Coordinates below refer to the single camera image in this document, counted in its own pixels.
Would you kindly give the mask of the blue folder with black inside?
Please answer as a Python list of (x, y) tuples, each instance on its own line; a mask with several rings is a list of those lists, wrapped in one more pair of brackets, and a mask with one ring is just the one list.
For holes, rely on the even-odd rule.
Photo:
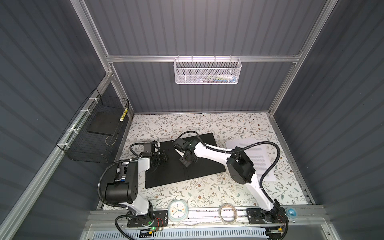
[(186, 167), (180, 161), (180, 155), (174, 149), (173, 141), (160, 143), (160, 151), (165, 153), (167, 159), (162, 163), (152, 163), (146, 171), (145, 188), (164, 186), (195, 178), (224, 173), (225, 165), (209, 159), (198, 159), (197, 162)]

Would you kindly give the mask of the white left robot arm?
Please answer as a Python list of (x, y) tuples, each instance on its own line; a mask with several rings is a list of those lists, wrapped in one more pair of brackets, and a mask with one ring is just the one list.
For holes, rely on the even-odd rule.
[(116, 161), (104, 170), (97, 193), (104, 205), (127, 209), (131, 218), (152, 222), (155, 217), (153, 205), (139, 194), (139, 174), (152, 174), (167, 161), (167, 156), (160, 151), (157, 141), (141, 145), (144, 147), (141, 153), (131, 151), (134, 158)]

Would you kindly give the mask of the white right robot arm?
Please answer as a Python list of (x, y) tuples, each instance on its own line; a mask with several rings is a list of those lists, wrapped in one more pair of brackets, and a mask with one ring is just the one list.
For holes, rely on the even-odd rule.
[[(261, 145), (271, 145), (275, 147), (277, 156), (272, 165), (263, 173), (263, 175), (258, 177), (254, 168), (254, 163), (245, 151)], [(264, 178), (271, 170), (273, 170), (280, 159), (281, 150), (277, 144), (263, 141), (251, 144), (244, 148), (236, 147), (234, 149), (223, 149), (208, 145), (201, 141), (201, 139), (186, 141), (178, 138), (174, 141), (173, 147), (181, 156), (180, 162), (186, 167), (202, 158), (223, 165), (225, 164), (232, 180), (240, 185), (245, 185), (257, 200), (258, 206), (261, 209), (259, 217), (266, 223), (273, 223), (278, 219), (281, 205), (277, 200), (272, 200), (263, 187)]]

